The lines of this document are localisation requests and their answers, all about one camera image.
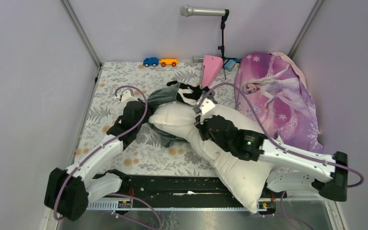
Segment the grey plush pillowcase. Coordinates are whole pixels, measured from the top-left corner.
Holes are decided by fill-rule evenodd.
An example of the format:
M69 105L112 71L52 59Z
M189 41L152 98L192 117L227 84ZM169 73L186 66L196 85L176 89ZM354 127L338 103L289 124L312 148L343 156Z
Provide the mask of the grey plush pillowcase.
M175 142L188 142L193 150L203 147L198 129L195 127L197 101L209 91L186 83L171 81L167 87L157 89L148 97L153 110L149 127L161 138L164 147Z

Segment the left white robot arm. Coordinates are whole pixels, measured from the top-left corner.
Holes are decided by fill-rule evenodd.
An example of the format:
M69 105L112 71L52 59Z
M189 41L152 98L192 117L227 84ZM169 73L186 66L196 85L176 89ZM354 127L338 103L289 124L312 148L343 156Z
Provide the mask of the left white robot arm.
M136 138L141 126L151 115L147 101L134 99L126 103L122 115L107 135L83 160L65 169L55 168L48 178L44 205L54 212L54 218L79 219L88 205L110 193L123 197L129 183L115 174L95 178L99 168L122 153Z

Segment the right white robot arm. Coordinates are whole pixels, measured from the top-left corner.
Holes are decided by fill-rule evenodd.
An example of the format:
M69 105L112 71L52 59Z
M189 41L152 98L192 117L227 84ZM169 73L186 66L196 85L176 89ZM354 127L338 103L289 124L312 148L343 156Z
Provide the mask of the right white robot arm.
M242 161L261 161L286 166L298 171L292 176L269 176L256 183L259 196L273 192L313 191L337 202L347 200L348 156L337 151L324 155L298 149L269 139L265 134L237 128L220 115L195 118L195 126L202 140L217 144L222 150Z

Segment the floral table cloth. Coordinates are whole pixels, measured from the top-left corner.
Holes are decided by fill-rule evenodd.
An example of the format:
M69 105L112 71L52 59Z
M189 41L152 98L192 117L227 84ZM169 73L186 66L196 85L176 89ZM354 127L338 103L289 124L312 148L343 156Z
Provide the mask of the floral table cloth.
M176 67L145 67L136 62L107 62L102 68L88 118L76 149L75 160L84 159L103 140L108 129L122 114L123 106L115 97L122 85L134 86L134 95L150 95L170 81L191 85L199 83L201 64L179 63ZM184 142L164 147L160 137L147 125L122 153L104 163L99 172L117 169L126 174L214 176L213 167Z

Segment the blue toy car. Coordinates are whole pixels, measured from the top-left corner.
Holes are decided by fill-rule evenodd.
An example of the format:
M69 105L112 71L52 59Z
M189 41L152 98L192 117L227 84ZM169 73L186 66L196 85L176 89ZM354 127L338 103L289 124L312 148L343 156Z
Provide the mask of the blue toy car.
M145 67L150 67L150 66L153 66L153 67L156 67L159 65L159 59L157 57L147 57L143 60L143 66Z

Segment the orange toy car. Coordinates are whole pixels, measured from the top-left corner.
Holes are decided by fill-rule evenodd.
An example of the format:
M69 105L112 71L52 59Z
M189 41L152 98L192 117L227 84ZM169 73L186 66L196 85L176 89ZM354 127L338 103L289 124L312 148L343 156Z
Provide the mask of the orange toy car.
M176 67L176 65L179 63L179 60L176 58L162 58L159 60L159 63L162 67L166 66Z

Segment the light blue small box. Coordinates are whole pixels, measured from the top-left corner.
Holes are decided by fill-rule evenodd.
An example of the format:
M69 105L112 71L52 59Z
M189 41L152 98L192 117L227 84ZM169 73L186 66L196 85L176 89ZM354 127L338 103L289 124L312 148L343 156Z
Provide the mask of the light blue small box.
M226 61L224 65L224 69L230 72L234 69L235 66L236 66L236 62L233 59L229 59Z

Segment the pink wedge block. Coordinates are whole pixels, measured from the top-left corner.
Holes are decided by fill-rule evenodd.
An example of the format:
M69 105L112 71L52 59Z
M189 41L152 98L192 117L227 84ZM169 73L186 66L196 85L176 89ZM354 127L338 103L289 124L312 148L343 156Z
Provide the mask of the pink wedge block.
M200 86L210 87L220 74L223 66L221 57L205 55L202 62Z

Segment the purple princess print blanket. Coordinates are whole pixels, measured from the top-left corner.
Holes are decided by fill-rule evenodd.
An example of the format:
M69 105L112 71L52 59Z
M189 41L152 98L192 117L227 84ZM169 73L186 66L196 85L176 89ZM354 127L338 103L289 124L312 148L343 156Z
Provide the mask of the purple princess print blanket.
M241 59L234 84L235 108L259 119L269 136L307 151L322 153L315 102L303 72L282 52L254 52Z

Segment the silver microphone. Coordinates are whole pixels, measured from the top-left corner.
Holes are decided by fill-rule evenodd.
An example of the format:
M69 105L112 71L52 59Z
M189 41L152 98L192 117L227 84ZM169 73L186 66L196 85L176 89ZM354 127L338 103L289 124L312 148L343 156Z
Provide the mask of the silver microphone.
M180 7L180 14L184 17L190 16L217 16L224 17L229 14L227 9L198 8L189 5Z

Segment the black microphone stand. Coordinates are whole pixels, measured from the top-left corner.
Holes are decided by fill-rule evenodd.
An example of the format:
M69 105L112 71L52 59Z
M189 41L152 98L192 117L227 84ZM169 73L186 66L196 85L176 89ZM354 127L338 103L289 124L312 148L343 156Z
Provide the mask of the black microphone stand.
M220 51L221 53L221 58L223 60L223 64L222 64L222 70L223 70L223 73L224 73L224 78L226 78L226 72L225 72L225 64L227 63L227 60L234 60L235 58L226 58L225 57L225 45L224 45L224 30L225 30L225 27L226 27L226 21L228 19L228 16L230 14L230 11L229 9L225 9L225 14L223 16L221 16L221 22L220 22L220 30L221 30L221 44L218 46L218 50Z

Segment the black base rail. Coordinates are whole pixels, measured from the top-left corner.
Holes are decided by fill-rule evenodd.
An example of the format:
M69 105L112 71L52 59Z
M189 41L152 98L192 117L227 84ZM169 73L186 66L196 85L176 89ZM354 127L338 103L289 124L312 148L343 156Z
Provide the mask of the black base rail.
M246 211L217 177L128 175L118 190L123 197L105 197L88 210L115 211Z

